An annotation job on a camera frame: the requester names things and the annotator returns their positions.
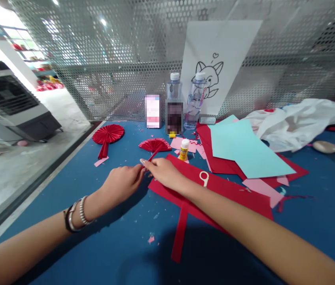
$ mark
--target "bottle cap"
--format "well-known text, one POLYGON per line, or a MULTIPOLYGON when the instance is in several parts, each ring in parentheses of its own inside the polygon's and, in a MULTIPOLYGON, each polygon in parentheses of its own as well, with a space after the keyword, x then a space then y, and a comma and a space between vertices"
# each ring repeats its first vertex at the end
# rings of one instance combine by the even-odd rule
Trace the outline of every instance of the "bottle cap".
POLYGON ((179 80, 179 73, 178 72, 170 73, 170 80, 179 80))
POLYGON ((180 147, 183 148, 183 149, 187 149, 189 145, 190 145, 190 140, 183 139, 182 144, 180 145, 180 147))
POLYGON ((195 75, 195 79, 196 80, 203 80, 205 79, 206 77, 206 73, 205 72, 198 72, 196 75, 195 75))

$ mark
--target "glue stick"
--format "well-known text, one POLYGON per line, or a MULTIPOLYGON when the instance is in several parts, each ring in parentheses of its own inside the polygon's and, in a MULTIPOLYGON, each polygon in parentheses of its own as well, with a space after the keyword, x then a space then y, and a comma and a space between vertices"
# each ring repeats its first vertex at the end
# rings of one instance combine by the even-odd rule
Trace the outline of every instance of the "glue stick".
POLYGON ((187 151, 190 141, 188 139, 183 139, 182 144, 180 145, 180 154, 179 159, 186 161, 187 160, 187 151))

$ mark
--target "white scissors handle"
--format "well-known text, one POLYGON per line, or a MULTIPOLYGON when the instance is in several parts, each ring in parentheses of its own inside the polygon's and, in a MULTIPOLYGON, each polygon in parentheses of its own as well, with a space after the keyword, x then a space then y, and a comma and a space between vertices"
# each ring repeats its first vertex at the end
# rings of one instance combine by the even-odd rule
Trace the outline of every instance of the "white scissors handle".
POLYGON ((208 179, 209 179, 209 175, 208 175, 208 172, 206 172, 206 171, 202 171, 202 172, 200 172, 199 173, 199 177, 200 177, 200 179, 201 180, 203 180, 204 181, 204 187, 207 187, 207 183, 208 183, 208 179), (202 178, 202 173, 205 173, 205 174, 207 174, 207 177, 206 178, 202 178))

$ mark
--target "drawing of cartoon cat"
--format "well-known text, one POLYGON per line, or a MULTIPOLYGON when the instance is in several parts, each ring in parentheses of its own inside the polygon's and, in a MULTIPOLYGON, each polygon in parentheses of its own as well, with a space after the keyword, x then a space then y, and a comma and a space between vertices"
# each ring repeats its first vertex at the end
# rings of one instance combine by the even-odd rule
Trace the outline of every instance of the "drawing of cartoon cat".
POLYGON ((206 66, 203 62, 199 61, 196 64, 196 72, 205 72, 206 73, 206 87, 207 90, 204 94, 204 99, 207 98, 212 98, 213 96, 215 96, 216 92, 219 90, 217 89, 212 89, 212 87, 216 84, 219 83, 219 74, 221 72, 221 70, 223 69, 223 65, 224 62, 221 61, 219 63, 216 63, 214 66, 206 66))

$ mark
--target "right hand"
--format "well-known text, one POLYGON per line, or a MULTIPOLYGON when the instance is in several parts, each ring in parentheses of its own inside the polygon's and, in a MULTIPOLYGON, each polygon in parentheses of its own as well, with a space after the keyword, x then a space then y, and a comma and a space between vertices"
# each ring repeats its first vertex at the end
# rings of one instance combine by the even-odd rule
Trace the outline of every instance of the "right hand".
POLYGON ((151 162, 140 159, 141 163, 147 170, 149 170, 153 176, 162 183, 163 186, 173 189, 179 192, 182 188, 183 183, 188 180, 184 177, 171 163, 170 160, 165 158, 156 158, 151 162))

